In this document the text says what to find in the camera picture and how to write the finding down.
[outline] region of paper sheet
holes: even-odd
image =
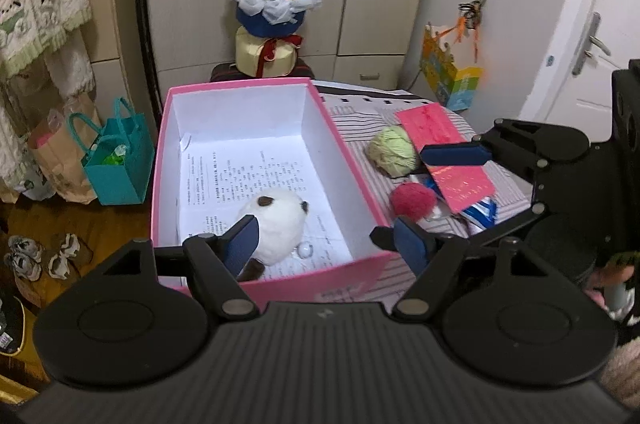
[[[262,279],[353,261],[301,136],[191,142],[180,165],[180,240],[223,234],[250,198],[274,187],[295,191],[309,203],[303,241],[313,246],[313,255],[302,260],[294,251],[267,267]]]

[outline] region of red envelope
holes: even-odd
[[[465,142],[445,109],[437,103],[396,114],[418,153],[429,144]],[[482,166],[427,166],[452,213],[459,213],[495,193]]]

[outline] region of pink shoebox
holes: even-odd
[[[365,292],[393,256],[369,233],[386,224],[322,99],[305,78],[194,84],[169,90],[154,176],[154,245],[223,234],[244,203],[269,187],[309,203],[303,245],[242,283],[263,308],[272,300],[323,301],[338,289]],[[180,279],[161,282],[188,293]]]

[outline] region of white plush toy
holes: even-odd
[[[260,237],[258,247],[245,266],[239,280],[256,279],[264,271],[263,266],[275,265],[284,260],[302,241],[309,204],[293,191],[279,188],[261,191],[245,205],[238,218],[252,214],[258,219]]]

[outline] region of sneaker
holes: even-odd
[[[11,252],[25,254],[37,263],[40,263],[42,260],[42,251],[44,250],[44,247],[42,247],[40,242],[36,242],[31,238],[16,235],[9,237],[8,243]]]
[[[72,232],[54,236],[52,249],[59,249],[60,254],[66,256],[78,270],[91,263],[91,260],[94,258],[92,251]]]
[[[8,252],[4,255],[4,263],[16,276],[29,281],[37,281],[42,273],[40,264],[21,252]]]
[[[80,278],[74,264],[60,253],[48,255],[43,265],[49,276],[65,284],[74,283]]]

